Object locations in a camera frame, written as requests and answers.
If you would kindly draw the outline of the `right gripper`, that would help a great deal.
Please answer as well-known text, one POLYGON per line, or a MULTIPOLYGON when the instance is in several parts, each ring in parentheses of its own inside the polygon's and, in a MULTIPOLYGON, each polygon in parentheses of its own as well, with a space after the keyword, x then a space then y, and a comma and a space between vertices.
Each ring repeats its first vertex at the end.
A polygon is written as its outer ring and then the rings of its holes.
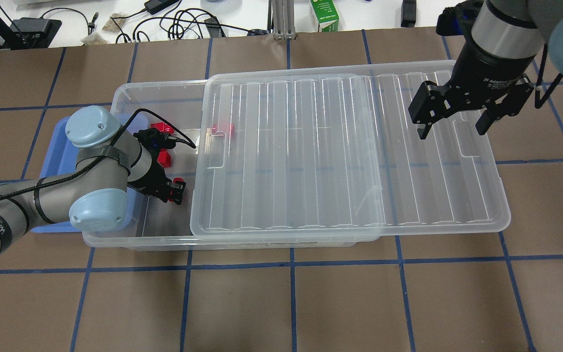
POLYGON ((483 110, 475 124, 480 136, 494 122, 519 114, 534 90, 525 73, 532 60, 502 58, 465 44, 447 83, 424 81, 408 107, 420 140, 437 122, 463 111, 483 110))

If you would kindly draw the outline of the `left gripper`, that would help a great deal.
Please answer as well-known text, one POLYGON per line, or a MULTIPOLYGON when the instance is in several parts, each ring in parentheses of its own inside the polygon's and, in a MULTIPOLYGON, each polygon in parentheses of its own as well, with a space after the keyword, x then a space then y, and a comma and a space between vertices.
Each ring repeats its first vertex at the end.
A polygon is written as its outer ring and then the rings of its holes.
POLYGON ((128 187, 145 196, 157 198, 162 202, 173 202, 177 205, 181 205, 183 202, 186 190, 186 188, 174 187, 161 166, 150 166, 143 176, 128 181, 128 187))

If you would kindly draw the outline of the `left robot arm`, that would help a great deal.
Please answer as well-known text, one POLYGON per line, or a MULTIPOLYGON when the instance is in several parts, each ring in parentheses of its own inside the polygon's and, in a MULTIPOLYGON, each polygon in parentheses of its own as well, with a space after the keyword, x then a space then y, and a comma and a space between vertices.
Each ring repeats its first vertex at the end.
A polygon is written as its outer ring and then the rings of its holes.
POLYGON ((65 135, 79 150, 74 172, 0 183, 0 254, 43 225, 69 222, 83 232, 120 229, 127 222, 128 189, 181 204, 185 183, 169 179, 157 158, 179 143, 196 145, 177 127, 172 133, 130 133, 128 125, 140 113, 154 115, 137 109, 122 123, 103 107, 84 107, 65 125, 65 135))

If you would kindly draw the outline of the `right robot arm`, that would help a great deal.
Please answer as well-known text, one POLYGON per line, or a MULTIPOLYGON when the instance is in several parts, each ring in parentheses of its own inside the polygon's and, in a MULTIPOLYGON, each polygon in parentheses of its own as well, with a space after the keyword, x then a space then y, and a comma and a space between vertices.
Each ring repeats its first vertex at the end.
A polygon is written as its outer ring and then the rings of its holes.
POLYGON ((420 139, 469 110, 483 110, 476 131, 486 134, 531 94, 539 109, 563 78, 563 0, 466 0, 444 9, 436 33, 465 43, 447 83, 423 82, 411 101, 420 139))

